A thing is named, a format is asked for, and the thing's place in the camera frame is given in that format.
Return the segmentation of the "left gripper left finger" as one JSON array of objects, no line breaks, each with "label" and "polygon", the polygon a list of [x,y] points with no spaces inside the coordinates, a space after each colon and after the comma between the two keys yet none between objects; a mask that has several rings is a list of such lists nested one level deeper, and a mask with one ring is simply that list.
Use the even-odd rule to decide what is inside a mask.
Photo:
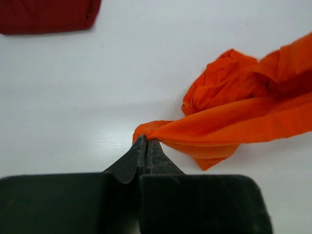
[{"label": "left gripper left finger", "polygon": [[15,175],[0,181],[3,234],[103,234],[113,194],[131,182],[145,157],[140,136],[130,150],[100,173]]}]

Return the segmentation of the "orange t-shirt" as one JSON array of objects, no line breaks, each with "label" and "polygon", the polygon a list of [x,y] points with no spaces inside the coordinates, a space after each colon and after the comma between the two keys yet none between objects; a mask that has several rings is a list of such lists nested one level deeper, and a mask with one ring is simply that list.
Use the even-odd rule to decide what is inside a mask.
[{"label": "orange t-shirt", "polygon": [[157,139],[202,170],[228,159],[241,144],[311,131],[311,34],[262,59],[226,51],[191,85],[181,109],[181,119],[137,126],[133,139]]}]

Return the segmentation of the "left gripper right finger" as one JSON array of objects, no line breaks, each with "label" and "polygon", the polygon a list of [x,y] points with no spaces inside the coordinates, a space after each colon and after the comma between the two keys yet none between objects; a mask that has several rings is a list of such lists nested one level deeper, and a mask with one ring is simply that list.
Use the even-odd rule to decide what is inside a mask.
[{"label": "left gripper right finger", "polygon": [[150,140],[139,179],[143,234],[271,234],[259,186],[244,175],[185,175]]}]

